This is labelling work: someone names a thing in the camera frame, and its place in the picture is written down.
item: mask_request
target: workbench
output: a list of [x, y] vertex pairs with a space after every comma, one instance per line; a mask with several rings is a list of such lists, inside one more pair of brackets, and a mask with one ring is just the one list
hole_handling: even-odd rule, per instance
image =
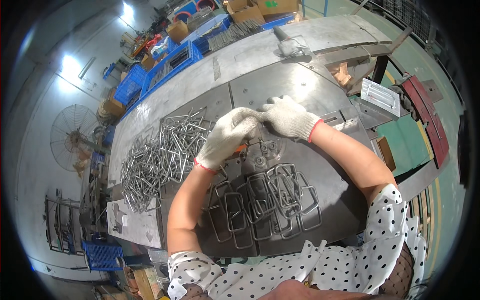
[[[205, 120], [216, 121], [233, 108], [257, 109], [272, 96], [291, 96], [307, 111], [321, 116], [328, 125], [373, 150], [361, 120], [373, 122], [368, 119], [367, 110], [347, 98], [345, 90], [325, 65], [332, 59], [328, 56], [331, 51], [355, 47], [368, 58], [370, 51], [377, 49], [372, 47], [386, 48], [384, 44], [392, 41], [358, 16], [307, 20], [287, 24], [282, 29], [289, 36], [303, 35], [317, 55], [306, 60], [280, 58], [274, 54], [278, 43], [275, 35], [265, 31], [212, 53], [187, 68], [154, 91], [117, 125], [111, 150], [109, 187], [120, 184], [121, 163], [134, 140], [139, 136], [155, 135], [161, 118], [206, 107]], [[349, 69], [349, 72], [354, 76], [355, 72], [361, 73], [361, 68], [358, 69]], [[305, 174], [310, 185], [316, 187], [322, 225], [289, 240], [274, 235], [238, 250], [232, 240], [217, 242], [212, 224], [204, 213], [196, 232], [205, 254], [217, 257], [279, 255], [300, 251], [305, 239], [314, 244], [323, 239], [333, 242], [364, 230], [365, 198], [332, 159], [314, 145], [277, 136], [263, 125], [258, 126], [257, 138], [272, 140], [278, 145], [280, 155], [268, 161], [267, 167], [293, 163]], [[259, 143], [251, 144], [244, 161], [226, 161], [225, 171], [233, 188], [245, 182], [244, 175], [263, 169], [254, 163], [259, 153]], [[163, 195], [159, 225], [163, 225], [165, 237], [168, 210], [179, 187], [180, 184], [169, 182], [167, 195]], [[307, 217], [315, 218], [318, 218], [316, 213]], [[242, 239], [238, 237], [237, 242], [241, 243]]]

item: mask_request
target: hand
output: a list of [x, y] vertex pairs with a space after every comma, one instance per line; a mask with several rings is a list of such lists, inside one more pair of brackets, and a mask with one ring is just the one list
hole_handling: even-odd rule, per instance
[[195, 164], [215, 172], [244, 139], [253, 138], [259, 121], [260, 113], [250, 108], [236, 108], [218, 119]]
[[261, 113], [262, 121], [270, 122], [279, 134], [299, 137], [311, 142], [310, 135], [315, 126], [323, 121], [321, 118], [307, 112], [305, 107], [287, 95], [283, 95], [281, 98], [270, 98], [269, 102], [272, 104], [264, 104], [259, 109], [264, 111]]

